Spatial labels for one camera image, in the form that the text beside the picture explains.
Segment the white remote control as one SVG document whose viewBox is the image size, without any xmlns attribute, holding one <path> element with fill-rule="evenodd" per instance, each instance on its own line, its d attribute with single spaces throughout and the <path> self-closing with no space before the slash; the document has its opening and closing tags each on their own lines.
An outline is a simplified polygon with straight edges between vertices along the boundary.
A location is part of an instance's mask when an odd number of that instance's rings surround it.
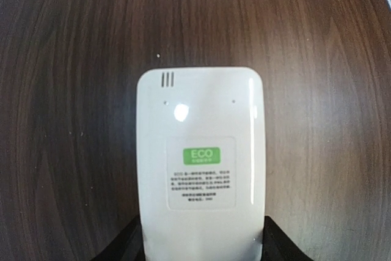
<svg viewBox="0 0 391 261">
<path fill-rule="evenodd" d="M 260 260 L 263 83 L 248 67 L 164 68 L 137 82 L 139 211 L 147 260 Z"/>
</svg>

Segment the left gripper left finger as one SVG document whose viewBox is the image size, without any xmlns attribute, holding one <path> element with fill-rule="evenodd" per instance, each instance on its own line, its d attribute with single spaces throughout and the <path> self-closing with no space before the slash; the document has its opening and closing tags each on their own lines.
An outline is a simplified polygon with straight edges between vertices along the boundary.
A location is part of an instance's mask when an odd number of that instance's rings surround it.
<svg viewBox="0 0 391 261">
<path fill-rule="evenodd" d="M 145 260 L 140 216 L 131 222 L 91 261 Z"/>
</svg>

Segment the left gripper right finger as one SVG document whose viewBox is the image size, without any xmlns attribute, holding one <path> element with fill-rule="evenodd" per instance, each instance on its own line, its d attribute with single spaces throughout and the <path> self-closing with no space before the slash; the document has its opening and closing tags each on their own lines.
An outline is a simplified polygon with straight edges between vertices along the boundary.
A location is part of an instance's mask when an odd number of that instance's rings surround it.
<svg viewBox="0 0 391 261">
<path fill-rule="evenodd" d="M 270 217 L 265 216 L 261 261 L 312 261 Z"/>
</svg>

